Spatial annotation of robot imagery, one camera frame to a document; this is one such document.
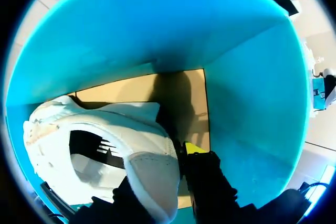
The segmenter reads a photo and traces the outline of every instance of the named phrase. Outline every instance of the teal object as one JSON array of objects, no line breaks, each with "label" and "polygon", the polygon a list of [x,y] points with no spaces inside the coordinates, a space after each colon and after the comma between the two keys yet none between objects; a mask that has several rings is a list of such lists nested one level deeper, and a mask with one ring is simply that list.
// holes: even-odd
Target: teal object
[{"label": "teal object", "polygon": [[324,90],[324,78],[313,79],[314,109],[325,110],[326,98]]},{"label": "teal object", "polygon": [[[204,68],[211,149],[260,207],[285,188],[305,139],[309,91],[298,37],[272,0],[62,0],[24,46],[7,93],[20,166],[41,195],[23,121],[62,94],[151,73]],[[173,223],[192,223],[181,209]]]}]

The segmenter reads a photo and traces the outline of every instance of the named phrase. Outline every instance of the cardboard bottom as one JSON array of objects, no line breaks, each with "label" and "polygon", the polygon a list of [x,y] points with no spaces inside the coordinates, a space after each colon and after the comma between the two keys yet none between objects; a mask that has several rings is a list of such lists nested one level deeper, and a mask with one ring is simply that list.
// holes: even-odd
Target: cardboard bottom
[{"label": "cardboard bottom", "polygon": [[[164,111],[159,123],[174,129],[172,134],[179,141],[188,141],[206,151],[210,150],[203,69],[150,74],[107,83],[72,95],[86,109],[117,102],[157,102]],[[178,190],[179,208],[190,207],[190,195],[184,178]]]}]

